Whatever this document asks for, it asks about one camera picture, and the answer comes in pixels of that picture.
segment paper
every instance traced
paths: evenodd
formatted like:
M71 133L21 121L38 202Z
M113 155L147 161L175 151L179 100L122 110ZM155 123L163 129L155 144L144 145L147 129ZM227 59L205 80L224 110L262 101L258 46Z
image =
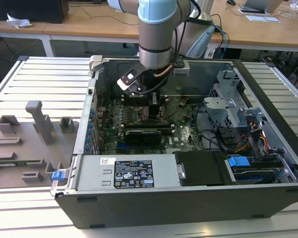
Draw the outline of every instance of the paper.
M7 19L7 23L10 26L13 26L15 28L19 28L19 27L25 27L25 26L32 26L32 24L30 23L30 21L28 19L16 19L12 16L9 16L9 14L7 14L8 19Z
M267 16L246 16L250 21L264 21L264 22L279 22L279 20L275 17L267 17Z

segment blue plastic clip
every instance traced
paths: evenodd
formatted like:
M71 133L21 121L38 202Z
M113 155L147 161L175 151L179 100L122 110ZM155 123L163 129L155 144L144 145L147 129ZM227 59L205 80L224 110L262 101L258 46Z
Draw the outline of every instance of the blue plastic clip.
M64 181L65 180L65 171L54 171L52 173L52 180L60 180Z
M231 158L228 159L229 165L231 167L236 166L236 167L248 167L250 166L250 163L245 156L232 156Z

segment wooden desk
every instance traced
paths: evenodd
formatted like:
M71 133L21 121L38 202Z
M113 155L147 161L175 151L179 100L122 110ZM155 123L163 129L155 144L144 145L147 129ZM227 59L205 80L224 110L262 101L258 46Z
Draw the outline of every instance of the wooden desk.
M250 21L243 16L236 6L226 3L226 0L215 0L212 14L218 13L222 18L222 27L230 36L229 48L276 50L298 52L298 18L283 11L297 12L282 6L289 6L289 2L282 3L271 15L278 15L280 23ZM43 42L47 56L54 56L51 40L96 41L138 43L139 27L136 16L116 12L108 5L80 5L71 4L70 10L62 24L33 22L33 26L16 29L6 22L0 21L0 35L3 37L33 38ZM215 24L220 24L214 16ZM209 44L207 54L213 52L221 42L221 35L215 33Z
M50 35L138 39L137 16L116 12L109 5L73 5L69 3L70 10L62 24L48 23L43 32Z
M250 21L238 11L240 8L238 3L245 1L237 0L236 6L224 2L224 0L214 1L211 14L217 13L221 16L223 30L230 37L229 48L298 52L298 18L294 19L289 14L283 13L290 11L298 14L298 10L283 7L289 7L289 2L283 2L271 13L271 16L277 15L279 23ZM217 16L213 16L213 19L215 24L220 25ZM217 43L221 40L220 33L215 33L209 48L217 48Z

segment metal bracket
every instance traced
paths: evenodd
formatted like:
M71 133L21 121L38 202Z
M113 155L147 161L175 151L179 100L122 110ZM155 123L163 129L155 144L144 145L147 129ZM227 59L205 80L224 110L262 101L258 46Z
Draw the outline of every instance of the metal bracket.
M223 98L205 98L205 106L210 109L227 109L236 107L232 99Z
M263 114L259 108L240 108L237 111L239 124L247 124L246 117L256 117Z
M182 67L174 67L173 68L173 75L186 75L188 76L190 72L190 65L187 60L183 60L183 66Z
M240 81L235 71L224 70L220 71L217 75L221 87L237 87Z
M91 56L89 59L89 70L97 71L104 68L103 56Z

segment power supply label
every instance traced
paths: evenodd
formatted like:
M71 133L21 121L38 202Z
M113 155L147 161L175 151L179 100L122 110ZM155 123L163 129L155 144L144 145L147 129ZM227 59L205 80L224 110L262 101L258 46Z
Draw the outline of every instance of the power supply label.
M151 160L116 161L114 176L115 188L154 187Z

